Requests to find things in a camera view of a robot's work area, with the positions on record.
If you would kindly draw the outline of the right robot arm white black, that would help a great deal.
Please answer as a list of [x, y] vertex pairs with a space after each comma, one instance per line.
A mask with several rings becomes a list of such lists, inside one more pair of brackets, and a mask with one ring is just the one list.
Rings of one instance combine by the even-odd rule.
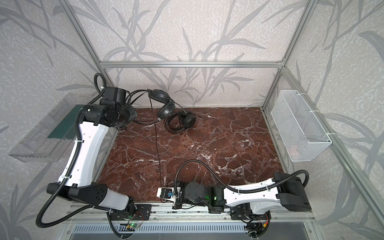
[[306, 170], [292, 174], [275, 172], [272, 178], [259, 183], [231, 186], [225, 184], [207, 164], [195, 160], [219, 182], [218, 186], [209, 187], [197, 182], [179, 181], [182, 169], [192, 162], [188, 160], [179, 167], [173, 187], [158, 190], [158, 197], [171, 201], [174, 210], [189, 204], [207, 207], [210, 214], [221, 214], [226, 208], [243, 206], [246, 216], [252, 220], [280, 207], [291, 212], [308, 212], [312, 209], [305, 192], [310, 178]]

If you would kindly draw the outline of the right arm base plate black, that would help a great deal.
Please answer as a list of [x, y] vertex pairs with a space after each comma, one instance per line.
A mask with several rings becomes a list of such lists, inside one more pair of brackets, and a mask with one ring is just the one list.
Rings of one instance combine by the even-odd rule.
[[249, 221], [250, 220], [246, 216], [244, 205], [238, 205], [236, 207], [231, 207], [230, 208], [230, 216], [231, 216], [231, 220], [243, 220], [243, 221]]

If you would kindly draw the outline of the black headphones with cable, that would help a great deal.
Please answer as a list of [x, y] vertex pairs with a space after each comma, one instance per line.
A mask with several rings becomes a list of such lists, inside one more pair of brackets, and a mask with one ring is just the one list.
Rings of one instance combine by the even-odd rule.
[[[178, 118], [179, 123], [175, 127], [171, 126], [174, 118]], [[198, 116], [190, 111], [179, 111], [172, 113], [164, 122], [165, 129], [171, 134], [178, 134], [194, 127]]]
[[170, 95], [163, 90], [136, 90], [131, 93], [131, 96], [134, 96], [137, 93], [140, 92], [146, 92], [148, 93], [148, 97], [150, 99], [150, 104], [152, 103], [152, 100], [155, 100], [159, 103], [163, 103], [164, 106], [157, 112], [157, 120], [155, 120], [155, 117], [153, 117], [153, 121], [151, 120], [133, 120], [136, 124], [143, 125], [143, 126], [150, 126], [150, 125], [156, 125], [157, 122], [161, 122], [166, 120], [172, 113], [176, 113], [179, 111], [187, 111], [185, 108], [183, 108], [180, 104], [176, 103], [175, 100], [173, 100]]

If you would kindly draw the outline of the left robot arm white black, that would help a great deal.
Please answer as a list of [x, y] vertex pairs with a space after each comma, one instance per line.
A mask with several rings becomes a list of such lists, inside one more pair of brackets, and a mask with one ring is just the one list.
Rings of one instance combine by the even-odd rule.
[[[128, 91], [109, 87], [101, 73], [95, 74], [94, 84], [98, 95], [76, 115], [75, 145], [62, 175], [47, 187], [51, 196], [37, 215], [39, 228], [55, 226], [89, 208], [116, 211], [127, 217], [133, 217], [137, 212], [133, 197], [119, 194], [106, 184], [93, 182], [94, 167], [106, 133], [112, 128], [121, 130], [138, 115], [129, 103], [131, 94]], [[43, 215], [56, 197], [85, 206], [59, 220], [44, 223]]]

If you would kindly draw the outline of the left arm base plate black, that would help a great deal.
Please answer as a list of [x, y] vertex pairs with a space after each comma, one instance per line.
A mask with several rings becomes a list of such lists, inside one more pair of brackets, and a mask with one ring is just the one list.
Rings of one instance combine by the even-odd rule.
[[112, 221], [148, 221], [151, 214], [151, 204], [138, 204], [134, 214], [129, 214], [120, 210], [112, 210], [110, 213]]

